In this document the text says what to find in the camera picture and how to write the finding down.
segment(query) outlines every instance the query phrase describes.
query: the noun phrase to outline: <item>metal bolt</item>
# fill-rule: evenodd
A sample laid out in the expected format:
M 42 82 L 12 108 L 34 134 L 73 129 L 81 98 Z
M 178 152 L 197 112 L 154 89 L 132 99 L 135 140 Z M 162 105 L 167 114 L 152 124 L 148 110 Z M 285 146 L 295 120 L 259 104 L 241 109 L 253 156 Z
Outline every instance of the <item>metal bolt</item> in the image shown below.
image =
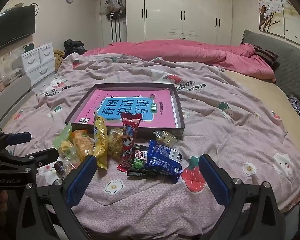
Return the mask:
M 265 181 L 265 182 L 263 183 L 263 186 L 264 186 L 264 187 L 270 187 L 270 183 L 267 182 L 267 181 Z
M 26 188 L 27 188 L 27 189 L 30 189 L 30 188 L 32 188 L 32 186 L 33 186 L 32 183 L 28 183 L 28 184 L 26 185 Z
M 54 182 L 54 185 L 60 186 L 62 183 L 63 183 L 63 180 L 62 180 L 62 179 L 57 179 L 57 180 Z
M 242 181 L 239 178 L 234 178 L 233 182 L 234 182 L 234 184 L 239 185 L 239 184 L 241 184 Z

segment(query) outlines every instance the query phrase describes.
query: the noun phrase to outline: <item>television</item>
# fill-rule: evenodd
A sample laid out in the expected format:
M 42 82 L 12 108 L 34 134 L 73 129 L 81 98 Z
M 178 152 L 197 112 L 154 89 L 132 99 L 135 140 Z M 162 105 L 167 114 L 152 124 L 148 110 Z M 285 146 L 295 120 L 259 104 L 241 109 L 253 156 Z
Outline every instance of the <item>television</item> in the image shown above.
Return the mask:
M 0 14 L 0 49 L 35 33 L 35 5 Z

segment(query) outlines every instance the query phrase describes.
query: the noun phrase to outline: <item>wardrobe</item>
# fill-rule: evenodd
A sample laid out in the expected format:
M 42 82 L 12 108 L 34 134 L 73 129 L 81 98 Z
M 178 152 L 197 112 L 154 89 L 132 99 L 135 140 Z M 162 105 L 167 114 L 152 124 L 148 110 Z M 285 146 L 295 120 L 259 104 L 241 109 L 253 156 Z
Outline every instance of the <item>wardrobe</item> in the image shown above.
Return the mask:
M 182 39 L 229 45 L 232 0 L 126 0 L 127 40 Z

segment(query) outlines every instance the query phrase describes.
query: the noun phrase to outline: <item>drawer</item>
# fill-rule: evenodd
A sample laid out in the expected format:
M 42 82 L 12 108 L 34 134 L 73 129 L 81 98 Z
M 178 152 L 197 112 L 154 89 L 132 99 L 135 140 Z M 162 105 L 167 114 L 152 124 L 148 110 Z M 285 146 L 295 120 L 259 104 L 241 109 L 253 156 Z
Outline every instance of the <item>drawer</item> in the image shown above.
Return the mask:
M 25 72 L 40 64 L 39 52 L 37 50 L 21 56 Z
M 54 61 L 55 57 L 26 72 L 26 75 L 31 79 L 31 86 L 54 71 Z
M 164 33 L 164 39 L 165 40 L 180 39 L 180 40 L 188 40 L 188 41 L 198 41 L 199 36 L 183 34 L 183 33 Z
M 47 61 L 49 58 L 53 58 L 54 54 L 53 54 L 53 48 L 52 48 L 52 44 L 47 44 L 46 46 L 42 46 L 38 49 L 39 51 L 39 58 L 40 58 L 40 62 L 43 63 L 45 61 Z

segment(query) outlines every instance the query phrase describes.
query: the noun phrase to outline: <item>pink blanket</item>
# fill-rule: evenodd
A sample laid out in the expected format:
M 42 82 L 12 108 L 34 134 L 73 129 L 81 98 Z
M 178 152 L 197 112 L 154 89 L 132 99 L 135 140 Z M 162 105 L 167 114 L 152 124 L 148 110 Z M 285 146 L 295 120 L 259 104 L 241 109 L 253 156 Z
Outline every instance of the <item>pink blanket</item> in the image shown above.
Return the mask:
M 162 57 L 171 62 L 201 62 L 258 79 L 274 78 L 273 70 L 260 56 L 254 55 L 254 47 L 248 43 L 228 46 L 186 40 L 116 42 L 105 48 L 89 50 L 83 55 L 106 53 L 127 54 L 145 61 Z

